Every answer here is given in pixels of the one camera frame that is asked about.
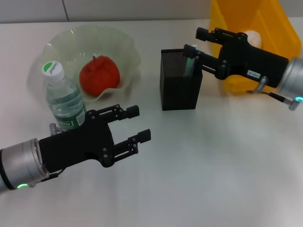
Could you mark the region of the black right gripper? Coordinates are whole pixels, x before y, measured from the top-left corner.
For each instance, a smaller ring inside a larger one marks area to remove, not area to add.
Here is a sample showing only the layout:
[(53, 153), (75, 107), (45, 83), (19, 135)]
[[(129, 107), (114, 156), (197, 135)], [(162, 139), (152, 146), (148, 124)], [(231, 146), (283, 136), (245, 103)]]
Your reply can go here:
[(220, 80), (240, 75), (260, 82), (262, 77), (266, 77), (266, 85), (276, 88), (289, 63), (283, 56), (250, 45), (246, 34), (236, 34), (217, 27), (212, 31), (199, 27), (196, 39), (222, 45), (218, 59), (197, 50), (194, 45), (186, 44), (183, 55), (187, 57), (187, 63), (183, 76), (206, 71)]

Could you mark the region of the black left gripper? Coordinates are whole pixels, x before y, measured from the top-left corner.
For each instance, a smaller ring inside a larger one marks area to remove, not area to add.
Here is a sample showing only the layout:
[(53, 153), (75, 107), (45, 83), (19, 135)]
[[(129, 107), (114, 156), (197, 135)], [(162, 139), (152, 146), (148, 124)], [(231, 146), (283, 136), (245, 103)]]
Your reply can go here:
[(53, 173), (89, 159), (100, 161), (103, 149), (112, 150), (113, 164), (137, 154), (138, 143), (151, 140), (150, 129), (114, 145), (108, 122), (139, 115), (137, 105), (126, 110), (116, 104), (98, 111), (88, 111), (80, 127), (39, 140), (43, 165), (49, 173)]

